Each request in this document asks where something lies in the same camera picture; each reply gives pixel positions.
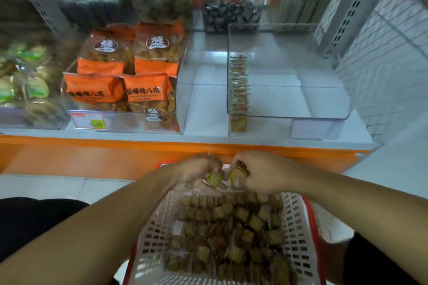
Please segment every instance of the shelf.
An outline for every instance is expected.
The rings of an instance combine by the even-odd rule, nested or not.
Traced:
[[[70,122],[65,130],[20,130],[1,129],[0,132],[16,136],[59,137],[70,139],[158,141],[183,143],[217,143],[267,145],[280,147],[307,147],[325,149],[371,150],[379,145],[373,143],[364,122],[354,110],[345,120],[337,140],[293,140],[289,139],[291,119],[264,119],[250,117],[253,124],[248,131],[229,135],[226,111],[227,37],[224,34],[205,35],[195,32],[188,44],[189,55],[196,66],[193,92],[191,95],[186,127],[183,135],[155,133],[114,133],[75,129]],[[318,70],[307,68],[307,79],[317,79],[326,85],[338,83],[328,62],[313,54],[307,63],[318,62]],[[319,102],[319,106],[328,104]]]

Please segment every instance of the white plastic basket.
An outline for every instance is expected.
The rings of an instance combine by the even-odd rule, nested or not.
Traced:
[[[178,276],[165,271],[163,255],[168,251],[179,198],[170,191],[142,229],[126,271],[124,285],[231,285],[200,276]],[[284,253],[297,272],[299,285],[326,285],[318,259],[318,229],[308,200],[295,193],[282,193]]]

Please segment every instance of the forearm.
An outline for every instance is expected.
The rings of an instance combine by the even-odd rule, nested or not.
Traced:
[[[173,167],[83,209],[0,264],[5,284],[105,285],[173,186]]]
[[[427,284],[428,201],[343,175],[305,168],[296,192],[327,209]]]

